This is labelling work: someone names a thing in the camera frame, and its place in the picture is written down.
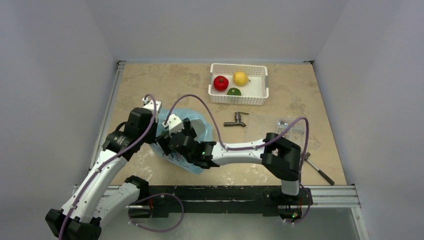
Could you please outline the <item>blue printed plastic bag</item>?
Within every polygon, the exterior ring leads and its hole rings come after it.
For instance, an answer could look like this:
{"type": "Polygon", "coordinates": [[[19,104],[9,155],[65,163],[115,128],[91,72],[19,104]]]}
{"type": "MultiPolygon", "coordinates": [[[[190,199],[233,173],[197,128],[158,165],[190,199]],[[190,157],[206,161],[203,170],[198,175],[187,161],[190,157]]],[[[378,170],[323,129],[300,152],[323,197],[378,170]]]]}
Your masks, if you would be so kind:
{"type": "Polygon", "coordinates": [[[188,108],[161,109],[156,119],[152,150],[189,172],[202,173],[203,169],[192,161],[202,154],[201,142],[213,140],[213,128],[203,115],[188,108]]]}

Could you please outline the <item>red fake apple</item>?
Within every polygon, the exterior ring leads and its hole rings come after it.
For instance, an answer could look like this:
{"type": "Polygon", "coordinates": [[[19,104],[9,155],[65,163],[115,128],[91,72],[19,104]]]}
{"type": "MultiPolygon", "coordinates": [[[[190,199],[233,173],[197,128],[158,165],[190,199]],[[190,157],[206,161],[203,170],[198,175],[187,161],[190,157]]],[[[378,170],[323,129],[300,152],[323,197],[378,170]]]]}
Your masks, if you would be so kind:
{"type": "Polygon", "coordinates": [[[218,92],[224,92],[229,86],[229,80],[222,75],[218,75],[213,80],[213,87],[218,92]]]}

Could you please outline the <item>green fake fruit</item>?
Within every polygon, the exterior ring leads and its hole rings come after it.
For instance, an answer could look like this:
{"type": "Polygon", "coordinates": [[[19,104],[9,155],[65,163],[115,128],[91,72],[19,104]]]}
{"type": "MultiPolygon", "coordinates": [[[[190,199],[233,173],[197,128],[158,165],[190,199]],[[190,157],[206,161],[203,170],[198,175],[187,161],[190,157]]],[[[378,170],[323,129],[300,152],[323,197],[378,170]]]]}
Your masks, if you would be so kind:
{"type": "Polygon", "coordinates": [[[241,90],[236,87],[229,88],[226,94],[228,96],[242,96],[241,90]]]}

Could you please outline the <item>yellow fake fruit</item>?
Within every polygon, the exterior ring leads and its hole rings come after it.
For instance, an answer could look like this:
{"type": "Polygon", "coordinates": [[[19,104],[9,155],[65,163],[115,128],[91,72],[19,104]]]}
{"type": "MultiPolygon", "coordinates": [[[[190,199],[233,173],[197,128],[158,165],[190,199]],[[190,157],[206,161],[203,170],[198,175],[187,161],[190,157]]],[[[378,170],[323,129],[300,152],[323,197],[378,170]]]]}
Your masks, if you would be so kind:
{"type": "Polygon", "coordinates": [[[235,72],[232,79],[236,86],[245,86],[250,81],[248,75],[242,71],[235,72]]]}

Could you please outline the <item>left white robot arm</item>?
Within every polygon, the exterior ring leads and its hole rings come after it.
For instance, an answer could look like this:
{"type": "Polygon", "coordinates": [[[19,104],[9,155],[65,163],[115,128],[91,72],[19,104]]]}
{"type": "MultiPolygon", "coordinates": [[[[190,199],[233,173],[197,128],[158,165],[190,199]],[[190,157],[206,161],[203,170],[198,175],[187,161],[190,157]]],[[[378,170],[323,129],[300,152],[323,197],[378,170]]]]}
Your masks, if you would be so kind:
{"type": "Polygon", "coordinates": [[[125,205],[138,205],[149,199],[147,182],[130,177],[118,193],[102,199],[117,173],[144,143],[154,143],[159,103],[134,108],[127,121],[120,123],[102,145],[92,169],[60,209],[50,209],[45,220],[60,240],[97,240],[107,222],[125,205]]]}

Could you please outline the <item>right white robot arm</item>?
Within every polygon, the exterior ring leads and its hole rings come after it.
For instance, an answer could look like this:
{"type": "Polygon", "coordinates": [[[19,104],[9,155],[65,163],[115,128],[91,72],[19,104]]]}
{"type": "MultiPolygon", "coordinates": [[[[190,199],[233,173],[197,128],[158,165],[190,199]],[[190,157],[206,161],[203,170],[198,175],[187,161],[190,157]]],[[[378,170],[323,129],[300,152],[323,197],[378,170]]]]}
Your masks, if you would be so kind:
{"type": "Polygon", "coordinates": [[[205,127],[198,120],[181,120],[174,116],[165,123],[165,130],[156,143],[166,155],[179,154],[188,163],[202,169],[230,164],[264,166],[281,181],[282,200],[288,204],[300,198],[301,147],[296,143],[268,132],[263,139],[220,145],[215,141],[201,141],[199,134],[205,127]]]}

